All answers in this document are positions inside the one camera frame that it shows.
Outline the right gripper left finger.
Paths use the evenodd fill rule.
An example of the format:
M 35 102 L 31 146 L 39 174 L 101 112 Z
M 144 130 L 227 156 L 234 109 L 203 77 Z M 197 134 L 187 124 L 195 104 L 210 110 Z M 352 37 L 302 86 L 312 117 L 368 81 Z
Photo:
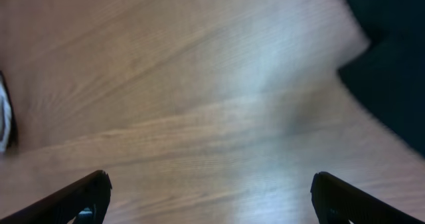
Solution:
M 2 223 L 102 223 L 110 204 L 109 175 L 97 170 L 32 205 L 1 219 Z

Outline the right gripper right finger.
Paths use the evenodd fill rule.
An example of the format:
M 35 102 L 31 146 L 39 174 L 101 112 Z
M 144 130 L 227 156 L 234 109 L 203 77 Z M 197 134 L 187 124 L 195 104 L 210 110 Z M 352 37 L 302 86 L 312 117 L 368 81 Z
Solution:
M 325 171 L 314 175 L 310 193 L 320 224 L 424 224 Z

